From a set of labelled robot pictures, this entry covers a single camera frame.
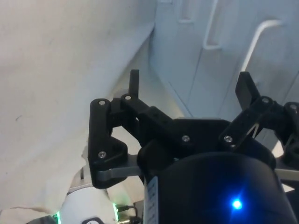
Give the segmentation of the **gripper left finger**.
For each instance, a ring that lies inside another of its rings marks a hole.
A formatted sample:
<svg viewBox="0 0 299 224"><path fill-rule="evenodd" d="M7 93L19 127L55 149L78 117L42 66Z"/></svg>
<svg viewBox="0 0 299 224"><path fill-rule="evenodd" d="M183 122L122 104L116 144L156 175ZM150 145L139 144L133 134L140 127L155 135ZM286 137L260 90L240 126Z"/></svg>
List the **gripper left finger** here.
<svg viewBox="0 0 299 224"><path fill-rule="evenodd" d="M99 98L90 103L88 163L92 184L97 189L112 187L129 176L145 181L148 160L163 157L171 163L194 152L190 134L154 106L139 99L139 70L131 70L128 92L112 101ZM138 155L112 136L123 127L140 144Z"/></svg>

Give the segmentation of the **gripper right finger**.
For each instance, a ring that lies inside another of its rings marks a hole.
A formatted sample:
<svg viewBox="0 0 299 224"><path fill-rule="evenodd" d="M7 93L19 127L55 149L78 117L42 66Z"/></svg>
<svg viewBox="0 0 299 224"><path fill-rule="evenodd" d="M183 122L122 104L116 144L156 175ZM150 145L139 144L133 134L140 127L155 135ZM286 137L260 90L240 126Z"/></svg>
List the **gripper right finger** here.
<svg viewBox="0 0 299 224"><path fill-rule="evenodd" d="M285 164L299 162L299 104L280 105L268 96L260 95L250 73L241 72L235 93L242 112L219 136L226 150L235 152L253 141L263 130L273 130L283 147L281 160Z"/></svg>

